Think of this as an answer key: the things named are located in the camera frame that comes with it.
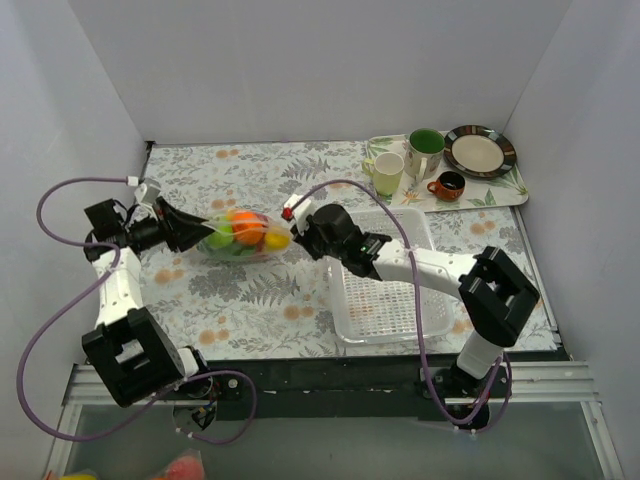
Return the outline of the fake yellow lemon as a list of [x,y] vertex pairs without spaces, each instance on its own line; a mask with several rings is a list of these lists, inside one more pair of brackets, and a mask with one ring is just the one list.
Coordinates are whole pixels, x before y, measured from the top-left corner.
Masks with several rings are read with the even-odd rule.
[[291,242],[290,234],[284,230],[269,230],[264,235],[264,250],[277,252],[285,250]]

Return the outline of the clear zip top bag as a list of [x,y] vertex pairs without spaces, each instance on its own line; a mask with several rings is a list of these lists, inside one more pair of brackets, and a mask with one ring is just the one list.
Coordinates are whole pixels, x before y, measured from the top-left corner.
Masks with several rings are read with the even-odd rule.
[[212,232],[196,249],[224,262],[265,260],[285,252],[292,234],[279,221],[253,210],[219,210],[206,221]]

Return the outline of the fake green cabbage ball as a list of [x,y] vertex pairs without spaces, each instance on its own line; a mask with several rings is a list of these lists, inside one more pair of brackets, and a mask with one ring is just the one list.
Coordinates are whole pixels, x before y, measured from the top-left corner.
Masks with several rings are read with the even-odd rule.
[[234,243],[233,228],[229,224],[220,224],[215,231],[204,239],[204,243],[214,251],[223,251]]

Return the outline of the fake orange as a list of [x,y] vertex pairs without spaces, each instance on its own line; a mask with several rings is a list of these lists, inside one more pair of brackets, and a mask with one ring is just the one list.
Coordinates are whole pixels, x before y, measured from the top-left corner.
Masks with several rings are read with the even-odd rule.
[[245,245],[259,243],[267,229],[267,224],[250,211],[236,211],[232,214],[230,222],[235,239]]

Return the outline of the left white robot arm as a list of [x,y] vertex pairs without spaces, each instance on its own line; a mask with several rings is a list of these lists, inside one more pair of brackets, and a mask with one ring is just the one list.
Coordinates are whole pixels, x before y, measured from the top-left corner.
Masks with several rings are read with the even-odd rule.
[[109,277],[99,287],[95,328],[82,337],[82,348],[115,402],[128,407],[166,387],[178,386],[193,400],[205,398],[213,386],[200,352],[178,348],[144,305],[140,254],[160,244],[184,252],[213,230],[206,220],[172,207],[159,197],[151,215],[134,222],[105,200],[85,209],[92,230],[83,248],[98,276]]

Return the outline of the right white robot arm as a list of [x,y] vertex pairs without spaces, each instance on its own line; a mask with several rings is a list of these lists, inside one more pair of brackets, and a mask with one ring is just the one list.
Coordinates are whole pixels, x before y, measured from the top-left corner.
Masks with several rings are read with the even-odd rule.
[[294,242],[315,260],[331,257],[357,277],[416,283],[462,301],[474,331],[450,367],[449,382],[464,397],[486,389],[492,364],[514,346],[540,299],[497,247],[476,255],[411,249],[406,240],[362,231],[338,204],[316,208],[298,195],[287,200],[282,217],[292,223]]

